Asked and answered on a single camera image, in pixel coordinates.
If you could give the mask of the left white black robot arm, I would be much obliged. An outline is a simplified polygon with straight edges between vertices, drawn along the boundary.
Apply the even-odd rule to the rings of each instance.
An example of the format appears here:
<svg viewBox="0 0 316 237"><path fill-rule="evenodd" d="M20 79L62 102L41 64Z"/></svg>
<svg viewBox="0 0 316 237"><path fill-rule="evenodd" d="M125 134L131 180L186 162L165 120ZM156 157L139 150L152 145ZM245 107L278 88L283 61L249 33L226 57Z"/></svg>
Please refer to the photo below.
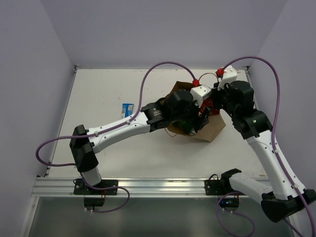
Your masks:
<svg viewBox="0 0 316 237"><path fill-rule="evenodd" d="M90 129L83 125L75 127L69 146L85 188L92 194L102 190L96 154L108 146L132 136L168 128L179 121L192 122L194 132L201 130L208 124L211 108L203 109L202 105L210 95L211 90L202 85L191 90L179 89L108 125Z"/></svg>

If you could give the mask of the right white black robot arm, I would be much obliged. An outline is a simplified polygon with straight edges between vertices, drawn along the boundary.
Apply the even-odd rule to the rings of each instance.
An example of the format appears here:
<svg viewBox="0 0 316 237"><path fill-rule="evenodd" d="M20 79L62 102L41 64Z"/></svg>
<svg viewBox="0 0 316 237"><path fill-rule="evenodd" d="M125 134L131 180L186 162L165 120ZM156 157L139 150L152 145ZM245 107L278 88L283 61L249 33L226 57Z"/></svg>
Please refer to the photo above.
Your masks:
<svg viewBox="0 0 316 237"><path fill-rule="evenodd" d="M221 174L222 192L239 191L259 203L272 222L279 222L302 210L316 200L316 192L307 189L294 174L277 141L272 137L273 126L266 114L254 107L254 90L248 82L236 80L211 90L214 107L224 110L257 155L270 181L263 185L231 169Z"/></svg>

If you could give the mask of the brown paper bag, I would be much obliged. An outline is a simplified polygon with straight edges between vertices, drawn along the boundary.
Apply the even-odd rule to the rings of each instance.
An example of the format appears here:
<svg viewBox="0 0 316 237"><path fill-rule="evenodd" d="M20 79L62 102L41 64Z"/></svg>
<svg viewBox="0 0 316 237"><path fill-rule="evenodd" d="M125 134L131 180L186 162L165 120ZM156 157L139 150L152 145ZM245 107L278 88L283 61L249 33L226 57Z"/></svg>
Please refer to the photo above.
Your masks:
<svg viewBox="0 0 316 237"><path fill-rule="evenodd" d="M213 75L216 76L215 73L207 72L202 74L197 80L200 83L200 80L205 75ZM180 89L183 89L185 91L190 92L191 88L193 88L192 82L183 82L183 81L177 81L171 90L171 93L176 92ZM167 133L172 132L174 135L182 135L186 137L196 138L207 142L212 142L219 133L226 127L226 124L221 116L215 115L215 116L209 116L208 118L209 123L206 124L201 130L198 132L190 132L189 134L184 133L182 130L174 127L172 123L165 129Z"/></svg>

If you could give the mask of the blue white snack packet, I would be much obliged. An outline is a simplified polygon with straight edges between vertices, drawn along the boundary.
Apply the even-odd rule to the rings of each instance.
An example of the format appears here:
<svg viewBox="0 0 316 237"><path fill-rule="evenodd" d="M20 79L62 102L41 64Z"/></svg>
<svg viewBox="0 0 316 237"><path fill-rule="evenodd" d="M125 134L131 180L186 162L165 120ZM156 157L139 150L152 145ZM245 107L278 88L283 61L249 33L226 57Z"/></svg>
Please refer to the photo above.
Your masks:
<svg viewBox="0 0 316 237"><path fill-rule="evenodd" d="M121 118L126 118L133 114L134 104L131 103L123 103L122 104L122 111L121 111Z"/></svg>

